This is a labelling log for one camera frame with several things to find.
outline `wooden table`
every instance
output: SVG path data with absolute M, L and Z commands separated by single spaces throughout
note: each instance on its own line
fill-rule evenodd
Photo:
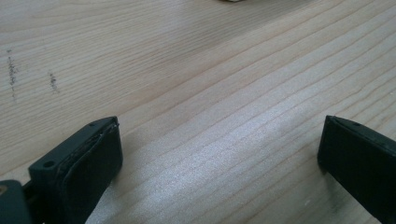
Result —
M 92 120 L 124 165 L 88 223 L 376 223 L 326 115 L 396 138 L 394 0 L 1 0 L 0 175 Z

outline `dark object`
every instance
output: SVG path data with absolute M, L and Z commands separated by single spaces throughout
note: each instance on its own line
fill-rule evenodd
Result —
M 0 223 L 84 223 L 121 166 L 117 118 L 92 122 L 32 164 L 23 190 L 0 182 Z
M 396 223 L 396 142 L 363 125 L 326 118 L 318 164 L 382 223 Z

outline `black mark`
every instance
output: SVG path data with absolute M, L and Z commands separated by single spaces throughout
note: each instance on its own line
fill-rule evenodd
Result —
M 15 100 L 15 83 L 17 83 L 17 77 L 15 76 L 18 73 L 18 69 L 15 67 L 14 60 L 11 56 L 8 56 L 8 74 L 9 74 L 9 85 L 12 89 L 12 98 Z
M 56 77 L 51 72 L 49 72 L 49 77 L 50 77 L 50 86 L 52 87 L 52 90 L 54 92 L 59 93 L 60 91 L 58 90 L 58 86 L 56 85 Z

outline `pencil mark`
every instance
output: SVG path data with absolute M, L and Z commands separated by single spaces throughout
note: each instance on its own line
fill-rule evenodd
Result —
M 58 90 L 58 86 L 56 85 L 56 77 L 49 72 L 49 77 L 50 77 L 50 86 L 52 87 L 52 90 L 56 93 L 59 93 L 60 91 Z
M 17 77 L 16 74 L 18 73 L 18 69 L 15 67 L 14 60 L 12 59 L 11 55 L 8 55 L 8 75 L 9 75 L 9 85 L 11 86 L 12 89 L 12 98 L 15 100 L 15 83 L 17 83 Z

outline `wooden surface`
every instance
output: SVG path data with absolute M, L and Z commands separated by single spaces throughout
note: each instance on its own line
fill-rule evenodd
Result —
M 88 223 L 376 223 L 316 162 L 326 115 L 396 138 L 394 0 L 1 0 L 0 177 L 120 119 Z

